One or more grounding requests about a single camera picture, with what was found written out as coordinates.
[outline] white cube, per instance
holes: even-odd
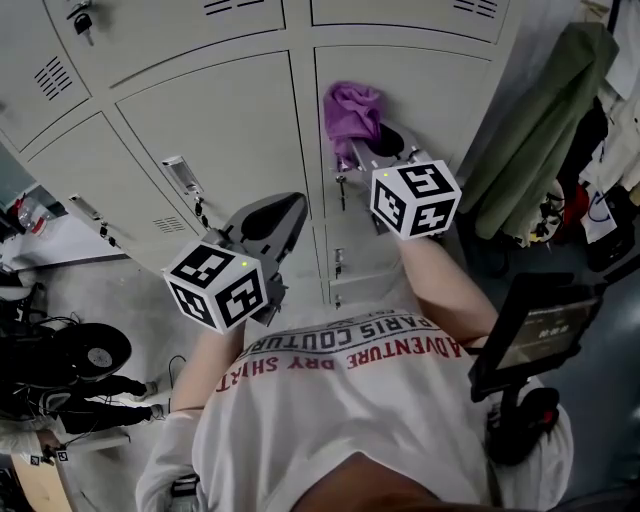
[[[183,314],[222,334],[267,303],[260,261],[206,242],[190,242],[164,278]]]
[[[460,187],[442,160],[376,169],[371,211],[403,240],[449,229]]]

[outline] black pants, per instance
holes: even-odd
[[[150,407],[123,407],[91,402],[85,398],[96,396],[114,396],[131,393],[142,396],[146,386],[141,382],[111,375],[99,382],[80,384],[71,390],[71,398],[60,407],[58,412],[65,430],[69,434],[97,432],[112,427],[135,425],[151,419]]]

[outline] black wheel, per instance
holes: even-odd
[[[103,379],[117,372],[131,357],[131,343],[115,327],[79,324],[58,331],[54,343],[62,344],[84,382]]]

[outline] white t-shirt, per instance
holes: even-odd
[[[396,311],[263,338],[204,410],[168,416],[138,508],[165,510],[171,483],[195,472],[200,510],[285,512],[357,452],[443,501],[551,508],[573,458],[566,413],[527,461],[494,468],[483,441],[495,400],[471,402],[471,366],[437,326]]]

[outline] shoe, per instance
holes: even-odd
[[[154,421],[161,421],[166,419],[166,406],[162,404],[153,404],[149,407],[151,409],[151,418],[147,421],[147,423],[153,423]]]
[[[156,384],[155,382],[151,381],[151,382],[145,382],[145,387],[147,388],[147,390],[144,392],[143,395],[140,396],[135,396],[132,395],[131,399],[134,402],[144,402],[147,398],[149,398],[150,396],[153,395],[157,395],[158,394],[158,384]]]

